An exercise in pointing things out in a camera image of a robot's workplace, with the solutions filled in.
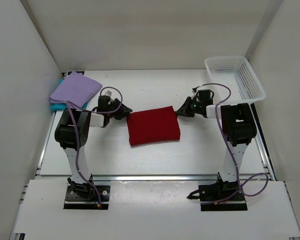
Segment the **red t shirt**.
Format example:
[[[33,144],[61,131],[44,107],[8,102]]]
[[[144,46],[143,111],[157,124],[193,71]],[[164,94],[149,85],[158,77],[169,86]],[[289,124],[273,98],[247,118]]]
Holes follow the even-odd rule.
[[[131,113],[127,118],[132,147],[165,141],[178,141],[181,131],[172,106]]]

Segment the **teal t shirt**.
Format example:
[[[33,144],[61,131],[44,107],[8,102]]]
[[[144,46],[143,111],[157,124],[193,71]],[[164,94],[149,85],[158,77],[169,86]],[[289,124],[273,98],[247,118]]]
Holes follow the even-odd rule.
[[[67,105],[67,88],[63,84],[63,79],[60,79],[58,82],[57,88],[49,96],[49,103],[51,111],[61,111],[64,110]]]

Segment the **white plastic basket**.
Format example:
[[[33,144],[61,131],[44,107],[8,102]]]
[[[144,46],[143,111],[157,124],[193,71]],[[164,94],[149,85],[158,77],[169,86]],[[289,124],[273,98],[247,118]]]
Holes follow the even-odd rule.
[[[241,55],[216,56],[204,60],[207,74],[215,85],[216,101],[228,98],[224,103],[236,105],[242,103],[253,104],[266,98],[266,93],[253,71],[248,60]]]

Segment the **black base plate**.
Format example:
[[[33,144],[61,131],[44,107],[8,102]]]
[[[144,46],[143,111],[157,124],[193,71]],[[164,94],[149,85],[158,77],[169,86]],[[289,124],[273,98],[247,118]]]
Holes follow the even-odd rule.
[[[91,186],[88,189],[79,190],[73,188],[68,184],[63,208],[65,210],[108,210],[110,202],[110,185],[96,185],[95,186],[100,195],[100,202],[98,194]]]
[[[220,183],[199,185],[187,197],[189,200],[199,200],[202,212],[247,211],[245,196],[236,186],[224,190]]]

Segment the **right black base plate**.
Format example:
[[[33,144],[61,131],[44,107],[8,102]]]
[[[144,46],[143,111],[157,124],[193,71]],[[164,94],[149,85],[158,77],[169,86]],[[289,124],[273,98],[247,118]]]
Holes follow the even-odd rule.
[[[247,211],[245,196],[236,186],[224,190],[220,183],[199,185],[187,197],[189,200],[199,200],[202,212]]]

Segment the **lavender t shirt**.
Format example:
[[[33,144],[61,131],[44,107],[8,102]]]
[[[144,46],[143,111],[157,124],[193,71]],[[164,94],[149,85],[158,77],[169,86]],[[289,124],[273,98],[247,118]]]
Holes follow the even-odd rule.
[[[67,101],[82,107],[102,89],[102,84],[87,76],[73,72],[62,82],[66,87]]]

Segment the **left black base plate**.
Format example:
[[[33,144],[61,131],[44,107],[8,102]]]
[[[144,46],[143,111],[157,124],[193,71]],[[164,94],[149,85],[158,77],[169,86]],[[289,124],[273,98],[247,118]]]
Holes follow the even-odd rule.
[[[100,195],[100,202],[98,194],[91,186],[88,189],[79,190],[73,188],[68,184],[63,208],[65,210],[108,210],[110,202],[110,185],[96,185],[95,186]]]

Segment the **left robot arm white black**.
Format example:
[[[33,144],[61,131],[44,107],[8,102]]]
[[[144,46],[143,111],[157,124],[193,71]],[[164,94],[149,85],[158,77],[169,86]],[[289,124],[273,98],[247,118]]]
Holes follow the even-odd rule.
[[[109,95],[98,97],[98,106],[87,110],[67,101],[54,132],[54,138],[64,150],[71,170],[68,182],[72,191],[83,200],[96,198],[101,202],[98,188],[88,168],[85,145],[90,128],[105,128],[111,119],[120,121],[128,117],[133,110],[119,99]]]

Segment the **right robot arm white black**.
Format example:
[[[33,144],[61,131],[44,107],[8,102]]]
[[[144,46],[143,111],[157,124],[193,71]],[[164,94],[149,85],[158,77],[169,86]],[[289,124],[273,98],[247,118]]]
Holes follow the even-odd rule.
[[[220,200],[226,200],[238,189],[238,171],[248,145],[257,134],[257,127],[248,103],[217,105],[214,104],[213,91],[195,88],[192,91],[193,96],[188,96],[175,113],[188,118],[198,114],[217,120],[221,136],[225,140],[226,153],[214,193]]]

